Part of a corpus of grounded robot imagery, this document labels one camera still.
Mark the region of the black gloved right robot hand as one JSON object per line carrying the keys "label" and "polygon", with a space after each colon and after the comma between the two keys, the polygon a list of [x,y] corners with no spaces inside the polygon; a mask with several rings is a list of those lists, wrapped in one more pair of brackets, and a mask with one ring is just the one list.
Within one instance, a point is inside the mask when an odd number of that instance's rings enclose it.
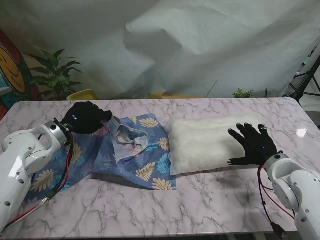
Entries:
{"label": "black gloved right robot hand", "polygon": [[228,133],[243,147],[245,156],[229,159],[228,165],[260,166],[278,153],[274,141],[263,124],[257,126],[258,130],[249,123],[244,123],[244,125],[237,123],[236,128],[240,134],[231,128],[228,129]]}

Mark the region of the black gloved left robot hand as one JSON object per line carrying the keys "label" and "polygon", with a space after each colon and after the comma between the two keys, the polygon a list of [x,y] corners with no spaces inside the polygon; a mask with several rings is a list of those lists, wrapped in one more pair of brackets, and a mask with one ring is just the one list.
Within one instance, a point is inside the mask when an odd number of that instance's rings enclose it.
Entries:
{"label": "black gloved left robot hand", "polygon": [[76,102],[60,122],[72,133],[89,135],[104,127],[112,119],[110,110],[104,111],[90,101]]}

